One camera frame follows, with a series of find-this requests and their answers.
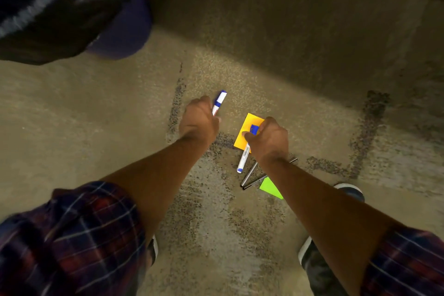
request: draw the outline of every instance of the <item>sticky note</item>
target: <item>sticky note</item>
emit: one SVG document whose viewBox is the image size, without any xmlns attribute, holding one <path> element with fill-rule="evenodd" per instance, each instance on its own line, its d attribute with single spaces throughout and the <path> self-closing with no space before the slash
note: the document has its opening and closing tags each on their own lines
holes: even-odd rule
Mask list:
<svg viewBox="0 0 444 296">
<path fill-rule="evenodd" d="M 275 197 L 278 197 L 279 199 L 283 199 L 284 197 L 282 194 L 278 191 L 276 186 L 273 184 L 273 181 L 269 177 L 265 178 L 262 181 L 261 186 L 259 187 L 262 191 L 265 191 Z"/>
<path fill-rule="evenodd" d="M 242 131 L 250 131 L 252 124 L 260 126 L 263 121 L 264 121 L 263 118 L 254 116 L 253 114 L 248 114 L 247 117 L 245 118 L 244 123 L 242 124 L 239 134 L 237 135 L 236 141 L 234 142 L 234 146 L 236 148 L 244 150 L 245 147 L 247 146 L 247 141 L 242 136 Z"/>
</svg>

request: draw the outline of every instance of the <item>ground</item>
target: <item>ground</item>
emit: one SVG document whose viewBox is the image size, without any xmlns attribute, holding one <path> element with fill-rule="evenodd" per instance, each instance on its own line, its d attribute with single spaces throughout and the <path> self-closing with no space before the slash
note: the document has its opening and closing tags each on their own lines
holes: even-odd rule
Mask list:
<svg viewBox="0 0 444 296">
<path fill-rule="evenodd" d="M 225 89 L 220 135 L 161 224 L 140 295 L 311 294 L 304 227 L 239 187 L 232 144 L 248 112 L 289 130 L 303 169 L 444 237 L 444 0 L 150 3 L 133 57 L 1 62 L 1 217 L 159 150 L 190 99 Z"/>
</svg>

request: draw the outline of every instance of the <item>shoe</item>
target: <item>shoe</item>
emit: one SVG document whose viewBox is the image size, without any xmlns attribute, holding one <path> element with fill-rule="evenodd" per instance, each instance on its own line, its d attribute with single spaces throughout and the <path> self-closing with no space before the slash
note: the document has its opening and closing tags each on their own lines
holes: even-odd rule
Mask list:
<svg viewBox="0 0 444 296">
<path fill-rule="evenodd" d="M 334 187 L 337 189 L 340 189 L 345 194 L 355 198 L 356 200 L 365 202 L 364 194 L 355 185 L 342 183 L 342 184 L 336 184 Z M 302 245 L 302 248 L 299 250 L 299 253 L 297 254 L 297 258 L 299 259 L 299 263 L 302 265 L 303 268 L 305 267 L 305 262 L 306 262 L 307 258 L 310 257 L 310 254 L 314 250 L 318 250 L 318 248 L 314 244 L 312 238 L 308 237 L 308 239 Z"/>
<path fill-rule="evenodd" d="M 147 247 L 148 268 L 154 264 L 158 254 L 159 254 L 159 248 L 157 246 L 156 236 L 154 235 Z"/>
</svg>

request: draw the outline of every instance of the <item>white marker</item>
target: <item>white marker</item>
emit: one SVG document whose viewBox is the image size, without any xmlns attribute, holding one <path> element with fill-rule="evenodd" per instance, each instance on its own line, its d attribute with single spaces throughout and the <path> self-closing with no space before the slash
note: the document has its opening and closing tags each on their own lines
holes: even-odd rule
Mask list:
<svg viewBox="0 0 444 296">
<path fill-rule="evenodd" d="M 219 97 L 216 99 L 216 101 L 214 101 L 213 116 L 218 112 L 223 100 L 225 100 L 225 96 L 226 96 L 226 91 L 222 90 L 221 93 L 219 94 Z"/>
<path fill-rule="evenodd" d="M 250 132 L 253 135 L 256 135 L 258 133 L 259 127 L 257 125 L 251 125 Z M 247 161 L 248 154 L 250 153 L 250 145 L 247 143 L 247 146 L 245 147 L 244 153 L 242 153 L 241 160 L 239 162 L 239 165 L 237 166 L 237 172 L 242 173 L 244 170 L 245 162 Z"/>
</svg>

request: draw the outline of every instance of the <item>blue marker cap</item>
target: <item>blue marker cap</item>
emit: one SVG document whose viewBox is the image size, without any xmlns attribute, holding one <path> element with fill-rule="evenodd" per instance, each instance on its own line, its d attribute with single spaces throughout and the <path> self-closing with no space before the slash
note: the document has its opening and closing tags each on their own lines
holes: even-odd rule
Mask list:
<svg viewBox="0 0 444 296">
<path fill-rule="evenodd" d="M 257 126 L 257 125 L 251 125 L 251 128 L 250 128 L 250 132 L 253 134 L 253 135 L 257 135 L 258 134 L 258 131 L 259 131 L 259 127 Z"/>
</svg>

